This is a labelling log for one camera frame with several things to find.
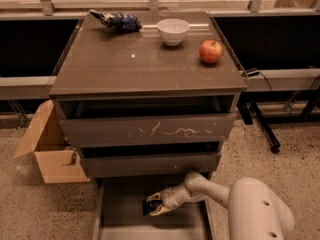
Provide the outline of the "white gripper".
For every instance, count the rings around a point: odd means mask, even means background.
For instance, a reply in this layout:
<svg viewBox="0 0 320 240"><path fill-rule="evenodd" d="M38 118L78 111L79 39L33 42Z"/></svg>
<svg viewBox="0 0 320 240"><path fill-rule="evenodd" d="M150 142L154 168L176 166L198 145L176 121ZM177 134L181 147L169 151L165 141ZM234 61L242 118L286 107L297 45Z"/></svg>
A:
<svg viewBox="0 0 320 240"><path fill-rule="evenodd" d="M161 216L172 210L179 208L182 204L189 201L192 193L183 185L179 184L173 187L166 188L161 192L156 192L150 195L146 201L162 201L154 211L150 212L150 216Z"/></svg>

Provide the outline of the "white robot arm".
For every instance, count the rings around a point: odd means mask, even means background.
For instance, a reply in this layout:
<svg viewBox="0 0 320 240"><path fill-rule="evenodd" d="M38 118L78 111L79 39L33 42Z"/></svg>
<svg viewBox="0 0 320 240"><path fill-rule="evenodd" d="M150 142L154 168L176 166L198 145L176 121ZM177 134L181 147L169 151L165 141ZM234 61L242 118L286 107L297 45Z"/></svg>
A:
<svg viewBox="0 0 320 240"><path fill-rule="evenodd" d="M207 199L227 209L230 240L285 240L294 230L294 215L288 205L268 185L252 177L239 178L228 188L190 172L182 183L149 196L144 212L160 216L184 203Z"/></svg>

